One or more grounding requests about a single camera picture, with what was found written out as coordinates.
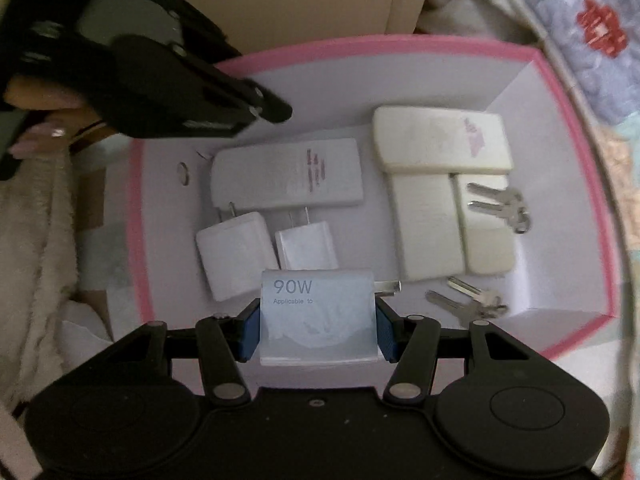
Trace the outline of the person's left hand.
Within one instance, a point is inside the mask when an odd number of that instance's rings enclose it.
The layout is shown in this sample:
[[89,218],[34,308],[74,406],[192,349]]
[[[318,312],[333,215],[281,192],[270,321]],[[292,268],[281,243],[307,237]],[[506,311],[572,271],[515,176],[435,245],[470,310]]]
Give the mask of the person's left hand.
[[80,94],[52,82],[14,77],[3,101],[41,117],[9,147],[16,159],[46,156],[70,146],[81,150],[116,134]]

